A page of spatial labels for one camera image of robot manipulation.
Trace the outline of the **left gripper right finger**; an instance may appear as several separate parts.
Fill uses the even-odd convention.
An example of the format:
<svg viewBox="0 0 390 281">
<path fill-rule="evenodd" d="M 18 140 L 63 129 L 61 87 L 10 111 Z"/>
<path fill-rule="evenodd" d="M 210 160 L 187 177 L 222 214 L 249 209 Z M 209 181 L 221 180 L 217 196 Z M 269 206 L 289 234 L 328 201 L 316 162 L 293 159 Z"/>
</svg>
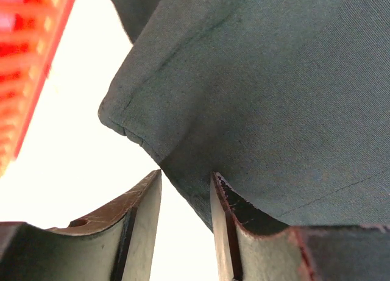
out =
<svg viewBox="0 0 390 281">
<path fill-rule="evenodd" d="M 220 280 L 388 280 L 389 226 L 289 226 L 211 175 Z"/>
</svg>

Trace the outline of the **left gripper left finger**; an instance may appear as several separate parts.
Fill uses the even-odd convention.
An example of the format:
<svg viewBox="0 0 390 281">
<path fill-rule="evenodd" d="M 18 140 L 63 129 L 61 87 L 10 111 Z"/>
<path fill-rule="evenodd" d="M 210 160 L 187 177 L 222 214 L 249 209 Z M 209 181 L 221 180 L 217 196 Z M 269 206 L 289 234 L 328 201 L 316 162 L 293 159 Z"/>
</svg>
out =
<svg viewBox="0 0 390 281">
<path fill-rule="evenodd" d="M 66 228 L 1 223 L 1 280 L 149 280 L 161 171 Z"/>
</svg>

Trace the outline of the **black button shirt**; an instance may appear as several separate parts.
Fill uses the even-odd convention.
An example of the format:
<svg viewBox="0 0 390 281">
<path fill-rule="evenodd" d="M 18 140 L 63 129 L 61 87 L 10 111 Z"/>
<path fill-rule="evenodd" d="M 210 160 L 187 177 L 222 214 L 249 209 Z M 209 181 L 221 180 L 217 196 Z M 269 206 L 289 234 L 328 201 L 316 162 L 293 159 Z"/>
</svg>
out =
<svg viewBox="0 0 390 281">
<path fill-rule="evenodd" d="M 111 0 L 98 110 L 203 222 L 210 175 L 288 224 L 389 222 L 389 0 Z"/>
</svg>

